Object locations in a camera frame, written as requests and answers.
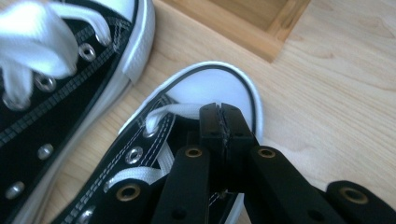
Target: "shoelace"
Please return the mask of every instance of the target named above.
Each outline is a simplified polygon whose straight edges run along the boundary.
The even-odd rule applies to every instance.
[[[86,21],[99,43],[110,44],[105,19],[92,9],[34,1],[7,8],[0,14],[0,87],[5,90],[3,103],[9,109],[29,107],[34,83],[42,91],[53,91],[55,79],[73,76],[78,55],[90,50],[78,45],[61,18]]]
[[[201,107],[202,105],[176,104],[176,105],[165,105],[163,107],[157,108],[151,111],[146,117],[145,134],[147,135],[154,134],[157,131],[157,127],[161,119],[165,117],[165,115],[167,115],[168,113],[179,115],[187,119],[198,119],[199,109]],[[130,158],[139,160],[142,152],[143,150],[139,151],[139,149],[136,149],[135,151],[131,151]],[[139,167],[127,168],[121,170],[105,183],[104,192],[107,192],[115,184],[125,179],[139,179],[151,185],[160,178],[162,178],[163,176],[169,174],[174,160],[175,158],[172,154],[170,147],[168,146],[168,144],[165,143],[163,144],[157,157],[157,162],[160,165],[160,169],[146,167],[146,166],[139,166]]]

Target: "wooden tray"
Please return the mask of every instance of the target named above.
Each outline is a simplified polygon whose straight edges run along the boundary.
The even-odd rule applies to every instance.
[[[309,0],[162,0],[272,62]]]

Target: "black canvas upper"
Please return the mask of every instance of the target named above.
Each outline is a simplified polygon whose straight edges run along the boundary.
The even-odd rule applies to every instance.
[[[35,87],[31,105],[25,111],[15,112],[0,104],[0,222],[7,223],[15,217],[91,110],[112,78],[134,27],[134,21],[129,22],[91,1],[66,2],[100,12],[117,42],[104,47],[98,43],[88,23],[66,20],[79,45],[89,43],[93,46],[96,59],[89,63],[79,58],[76,74],[56,80],[57,88],[53,92],[46,93]],[[37,151],[46,144],[51,144],[54,151],[42,161],[37,157]],[[24,184],[25,190],[16,199],[9,200],[5,192],[17,181]]]

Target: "wooden floor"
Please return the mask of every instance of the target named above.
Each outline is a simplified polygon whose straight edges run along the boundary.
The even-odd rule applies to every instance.
[[[311,0],[273,63],[154,3],[148,66],[81,139],[58,176],[44,223],[74,197],[143,100],[176,71],[207,60],[251,76],[264,104],[265,145],[280,149],[312,185],[351,180],[396,208],[394,0]],[[249,223],[246,213],[238,223]]]

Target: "canvas sneaker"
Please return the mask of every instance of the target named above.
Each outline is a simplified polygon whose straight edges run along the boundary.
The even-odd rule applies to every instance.
[[[191,65],[166,80],[134,112],[53,223],[150,223],[175,155],[194,141],[190,133],[200,132],[199,111],[207,105],[219,113],[225,108],[241,111],[246,127],[262,143],[262,103],[252,80],[227,63]],[[227,150],[223,140],[219,148]],[[211,189],[206,200],[209,223],[235,223],[243,207],[243,195],[227,190]],[[190,216],[198,217],[195,212]]]
[[[138,80],[154,37],[151,1],[41,2],[0,14],[2,223],[39,217],[64,159]]]

